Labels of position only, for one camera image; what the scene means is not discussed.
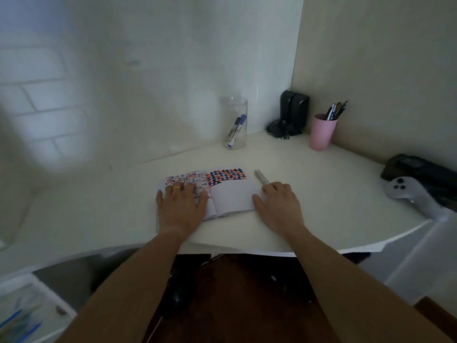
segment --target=blue and red pattern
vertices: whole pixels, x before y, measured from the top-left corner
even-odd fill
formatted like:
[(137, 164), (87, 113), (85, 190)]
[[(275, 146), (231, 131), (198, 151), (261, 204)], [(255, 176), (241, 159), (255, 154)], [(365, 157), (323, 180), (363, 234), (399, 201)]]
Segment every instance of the blue and red pattern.
[(206, 179), (208, 180), (209, 187), (213, 187), (223, 181), (236, 181), (247, 179), (247, 177), (241, 168), (237, 168), (233, 170), (212, 171), (206, 174)]

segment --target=silver pen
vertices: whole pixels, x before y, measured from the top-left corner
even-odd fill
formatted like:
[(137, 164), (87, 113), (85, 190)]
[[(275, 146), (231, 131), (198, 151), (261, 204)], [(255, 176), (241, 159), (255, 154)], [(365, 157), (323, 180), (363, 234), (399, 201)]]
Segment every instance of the silver pen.
[(254, 174), (260, 180), (262, 185), (269, 185), (270, 184), (268, 179), (265, 178), (265, 176), (262, 174), (262, 172), (260, 172), (260, 170), (254, 170)]

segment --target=open notebook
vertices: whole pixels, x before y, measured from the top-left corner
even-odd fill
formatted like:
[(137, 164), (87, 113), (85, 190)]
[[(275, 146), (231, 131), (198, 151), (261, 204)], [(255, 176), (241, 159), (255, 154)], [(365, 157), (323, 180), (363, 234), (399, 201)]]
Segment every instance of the open notebook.
[(183, 175), (170, 176), (159, 181), (162, 192), (176, 182), (195, 183), (195, 202), (206, 190), (209, 194), (205, 220), (254, 210), (252, 195), (259, 191), (241, 168), (229, 170), (193, 171)]

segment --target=hand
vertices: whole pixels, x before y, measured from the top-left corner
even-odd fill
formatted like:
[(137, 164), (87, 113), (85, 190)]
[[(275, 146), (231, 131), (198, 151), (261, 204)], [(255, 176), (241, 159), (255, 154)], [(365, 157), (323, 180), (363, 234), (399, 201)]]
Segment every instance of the hand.
[(253, 195), (252, 200), (266, 226), (286, 239), (305, 230), (300, 203), (289, 184), (274, 182), (264, 185), (262, 191), (266, 203), (258, 195)]
[(208, 193), (204, 190), (198, 204), (194, 202), (195, 184), (176, 182), (157, 193), (157, 212), (159, 214), (159, 234), (178, 233), (184, 241), (203, 221), (206, 213)]

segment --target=game controller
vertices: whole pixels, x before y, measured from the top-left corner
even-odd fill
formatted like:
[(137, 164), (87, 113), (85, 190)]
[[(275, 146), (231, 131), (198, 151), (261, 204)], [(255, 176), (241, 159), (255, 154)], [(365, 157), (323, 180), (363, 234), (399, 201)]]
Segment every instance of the game controller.
[(385, 188), (390, 198), (403, 198), (420, 210), (427, 218), (444, 223), (447, 215), (427, 190), (413, 177), (398, 177), (387, 183)]

